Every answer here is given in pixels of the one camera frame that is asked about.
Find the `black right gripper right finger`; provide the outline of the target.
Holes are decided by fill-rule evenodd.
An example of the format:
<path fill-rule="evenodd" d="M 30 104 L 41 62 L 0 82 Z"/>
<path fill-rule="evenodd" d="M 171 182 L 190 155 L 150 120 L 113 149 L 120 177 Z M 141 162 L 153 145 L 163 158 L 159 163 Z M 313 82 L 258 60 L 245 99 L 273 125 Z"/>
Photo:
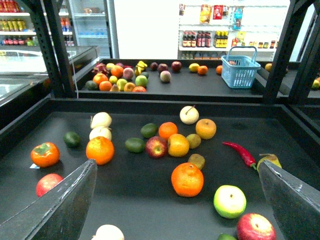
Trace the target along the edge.
<path fill-rule="evenodd" d="M 320 192 L 270 161 L 259 166 L 265 199 L 287 240 L 320 238 Z"/>

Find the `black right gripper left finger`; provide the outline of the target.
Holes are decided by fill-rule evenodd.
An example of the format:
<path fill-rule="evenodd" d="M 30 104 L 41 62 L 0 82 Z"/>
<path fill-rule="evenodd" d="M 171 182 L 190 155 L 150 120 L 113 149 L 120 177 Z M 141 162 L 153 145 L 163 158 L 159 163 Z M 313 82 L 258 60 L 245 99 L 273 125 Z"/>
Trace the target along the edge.
<path fill-rule="evenodd" d="M 31 205 L 0 225 L 2 240 L 77 240 L 90 208 L 97 164 L 87 160 Z"/>

